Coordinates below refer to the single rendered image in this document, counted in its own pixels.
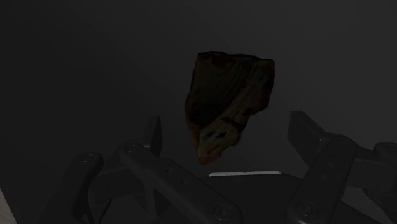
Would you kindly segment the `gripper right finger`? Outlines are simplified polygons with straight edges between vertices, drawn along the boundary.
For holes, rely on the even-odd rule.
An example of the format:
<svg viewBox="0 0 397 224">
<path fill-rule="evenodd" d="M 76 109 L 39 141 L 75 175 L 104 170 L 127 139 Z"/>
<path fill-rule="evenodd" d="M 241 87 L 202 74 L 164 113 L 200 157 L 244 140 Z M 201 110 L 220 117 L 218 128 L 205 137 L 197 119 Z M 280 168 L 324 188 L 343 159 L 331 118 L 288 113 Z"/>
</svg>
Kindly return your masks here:
<svg viewBox="0 0 397 224">
<path fill-rule="evenodd" d="M 364 148 L 303 111 L 291 112 L 288 141 L 309 169 L 286 206 L 287 224 L 380 224 L 342 201 L 348 186 L 397 224 L 397 143 Z"/>
</svg>

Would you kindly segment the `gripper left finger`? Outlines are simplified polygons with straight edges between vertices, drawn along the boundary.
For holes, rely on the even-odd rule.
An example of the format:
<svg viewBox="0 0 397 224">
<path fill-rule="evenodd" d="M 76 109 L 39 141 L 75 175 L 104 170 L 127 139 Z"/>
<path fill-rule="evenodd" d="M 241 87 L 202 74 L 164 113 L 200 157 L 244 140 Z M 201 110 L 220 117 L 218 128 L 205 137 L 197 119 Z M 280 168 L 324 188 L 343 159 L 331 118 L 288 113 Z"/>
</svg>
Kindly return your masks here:
<svg viewBox="0 0 397 224">
<path fill-rule="evenodd" d="M 146 210 L 157 217 L 154 192 L 162 194 L 192 224 L 243 224 L 242 211 L 193 174 L 169 158 L 160 158 L 162 130 L 159 116 L 149 119 L 142 141 L 124 144 L 118 151 L 122 167 L 144 185 Z M 91 216 L 88 191 L 104 166 L 100 153 L 74 157 L 36 224 L 85 223 Z"/>
</svg>

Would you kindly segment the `dark brown lumpy object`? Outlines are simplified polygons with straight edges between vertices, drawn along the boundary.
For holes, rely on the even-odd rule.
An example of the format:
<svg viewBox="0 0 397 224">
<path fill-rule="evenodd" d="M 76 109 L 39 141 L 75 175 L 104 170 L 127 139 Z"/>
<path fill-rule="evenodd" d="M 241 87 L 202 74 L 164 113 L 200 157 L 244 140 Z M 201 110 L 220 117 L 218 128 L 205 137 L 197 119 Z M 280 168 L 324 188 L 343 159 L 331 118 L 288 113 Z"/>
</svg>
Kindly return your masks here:
<svg viewBox="0 0 397 224">
<path fill-rule="evenodd" d="M 266 109 L 275 80 L 275 62 L 219 51 L 197 55 L 185 119 L 202 165 L 235 146 L 251 116 Z"/>
</svg>

